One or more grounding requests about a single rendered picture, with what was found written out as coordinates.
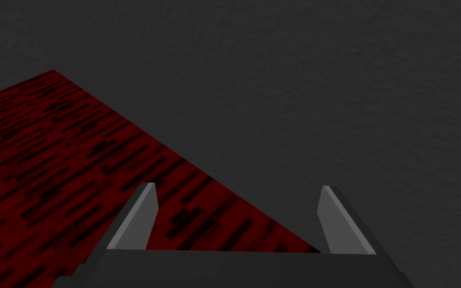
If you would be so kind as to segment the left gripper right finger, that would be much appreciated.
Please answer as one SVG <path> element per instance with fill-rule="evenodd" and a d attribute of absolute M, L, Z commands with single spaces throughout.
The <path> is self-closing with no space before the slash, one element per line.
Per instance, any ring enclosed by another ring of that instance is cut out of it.
<path fill-rule="evenodd" d="M 371 231 L 336 186 L 322 186 L 317 215 L 332 254 L 379 254 Z"/>

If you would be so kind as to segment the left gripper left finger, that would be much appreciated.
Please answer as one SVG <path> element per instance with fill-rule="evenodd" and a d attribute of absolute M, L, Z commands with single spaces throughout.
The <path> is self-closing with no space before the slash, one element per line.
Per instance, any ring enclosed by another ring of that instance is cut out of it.
<path fill-rule="evenodd" d="M 104 249 L 145 250 L 158 211 L 156 185 L 141 183 L 106 231 Z"/>

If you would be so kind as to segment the red wooden table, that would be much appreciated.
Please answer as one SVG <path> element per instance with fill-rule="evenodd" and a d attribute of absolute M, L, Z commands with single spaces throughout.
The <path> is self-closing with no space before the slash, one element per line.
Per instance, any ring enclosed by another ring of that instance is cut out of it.
<path fill-rule="evenodd" d="M 50 288 L 155 184 L 150 250 L 316 253 L 57 71 L 0 91 L 0 288 Z"/>

